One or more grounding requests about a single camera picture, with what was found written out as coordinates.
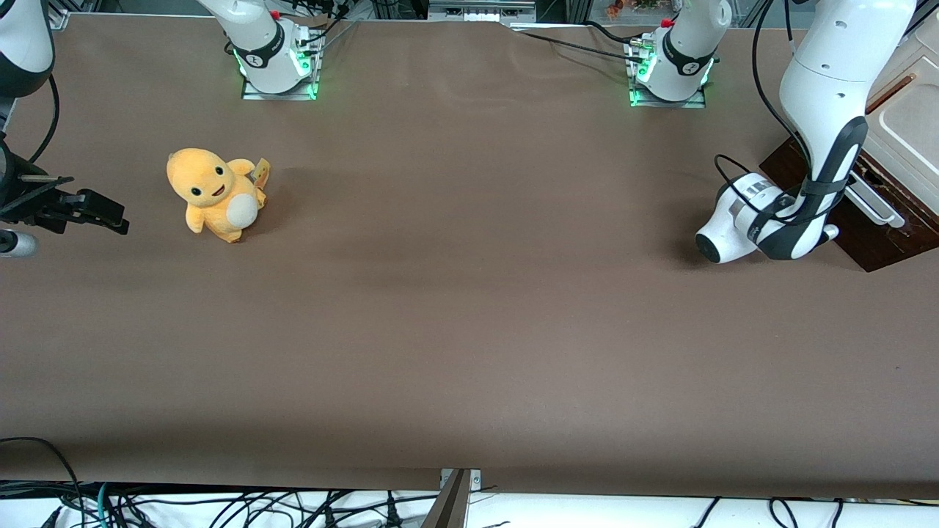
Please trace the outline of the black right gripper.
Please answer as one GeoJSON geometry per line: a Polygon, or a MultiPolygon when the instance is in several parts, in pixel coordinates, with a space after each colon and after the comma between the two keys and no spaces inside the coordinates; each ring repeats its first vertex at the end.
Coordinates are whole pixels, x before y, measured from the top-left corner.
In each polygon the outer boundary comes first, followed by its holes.
{"type": "Polygon", "coordinates": [[[70,195],[60,189],[72,177],[47,174],[40,167],[14,154],[1,141],[1,220],[6,224],[25,224],[63,234],[67,225],[93,224],[126,236],[130,221],[125,206],[103,194],[81,189],[73,195],[73,207],[64,202],[70,195]]]}

